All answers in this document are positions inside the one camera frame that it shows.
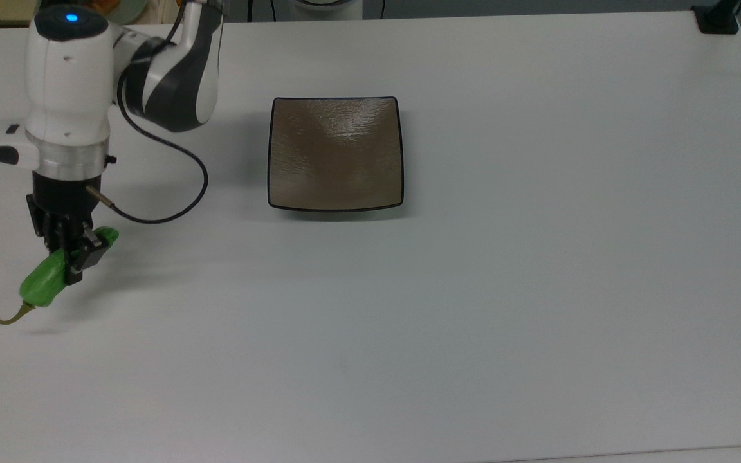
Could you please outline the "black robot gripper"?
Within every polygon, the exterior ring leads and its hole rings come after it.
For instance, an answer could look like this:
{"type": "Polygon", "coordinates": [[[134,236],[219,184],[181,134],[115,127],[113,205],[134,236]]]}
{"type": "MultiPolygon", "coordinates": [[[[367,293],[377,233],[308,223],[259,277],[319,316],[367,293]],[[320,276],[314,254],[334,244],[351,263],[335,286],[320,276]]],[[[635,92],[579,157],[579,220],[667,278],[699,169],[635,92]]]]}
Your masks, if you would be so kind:
{"type": "Polygon", "coordinates": [[[68,249],[68,221],[92,228],[92,213],[99,202],[87,187],[100,190],[101,176],[85,181],[58,181],[32,173],[32,193],[26,202],[35,233],[43,233],[47,252],[64,253],[64,282],[68,286],[82,281],[85,270],[100,263],[112,247],[112,228],[85,229],[76,246],[68,249]]]}

